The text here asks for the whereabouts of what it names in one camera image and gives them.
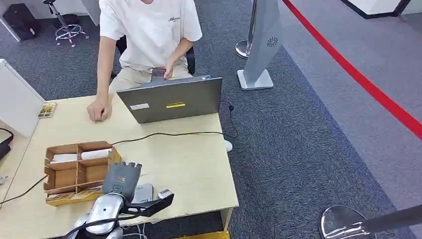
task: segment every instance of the robotic arm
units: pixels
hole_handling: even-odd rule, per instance
[[[150,217],[171,205],[174,194],[168,189],[158,193],[157,200],[132,203],[141,167],[141,164],[125,162],[111,165],[103,183],[104,195],[97,198],[91,212],[80,217],[64,238],[122,239],[123,230],[118,221]],[[121,213],[132,216],[119,218]]]

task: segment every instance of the man's arm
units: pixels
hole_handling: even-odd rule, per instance
[[[97,65],[97,99],[108,98],[108,85],[113,69],[116,40],[101,36]]]
[[[192,48],[192,46],[194,45],[194,43],[192,41],[189,41],[186,38],[182,38],[182,40],[180,40],[179,45],[176,47],[176,50],[174,50],[173,54],[171,55],[171,57],[166,61],[165,64],[165,68],[166,68],[166,73],[164,74],[164,78],[166,80],[170,79],[173,75],[173,68],[174,65],[176,64],[176,62],[186,54],[187,51],[189,51],[190,48]]]
[[[111,106],[108,105],[108,85],[113,68],[115,48],[116,40],[105,36],[100,37],[97,66],[97,97],[87,107],[92,121],[105,120],[111,112]]]

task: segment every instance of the white t-shirt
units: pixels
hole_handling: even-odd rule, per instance
[[[194,0],[100,0],[100,9],[100,36],[119,40],[126,35],[122,67],[162,67],[183,37],[202,37]]]

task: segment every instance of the laptop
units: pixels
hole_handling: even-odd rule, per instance
[[[148,123],[217,113],[221,85],[221,77],[199,76],[152,81],[117,94],[138,123]]]

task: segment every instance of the wooden desk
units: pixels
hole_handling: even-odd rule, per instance
[[[13,132],[11,128],[7,127],[7,125],[3,124],[1,121],[0,128],[7,128]],[[10,134],[8,132],[0,130],[0,142],[3,142],[3,140],[7,139],[9,136]],[[0,202],[2,202],[6,197],[7,191],[11,186],[12,180],[30,140],[30,137],[24,137],[15,133],[13,141],[10,144],[11,151],[8,155],[6,155],[6,157],[0,160],[0,175],[7,176],[5,183],[0,185]]]
[[[113,114],[101,123],[89,120],[86,106],[93,97],[58,100],[51,119],[42,119],[23,156],[6,199],[25,192],[44,176],[43,160],[49,146],[106,140],[109,143],[155,132],[221,131],[218,114],[138,124],[119,97]],[[228,226],[238,200],[222,135],[187,135],[151,138],[116,145],[125,161],[142,163],[140,183],[156,191],[170,189],[173,204],[150,218],[123,221],[123,225],[156,222],[211,211],[221,211]],[[53,207],[45,203],[42,184],[0,209],[0,238],[39,239],[67,233],[93,202]]]

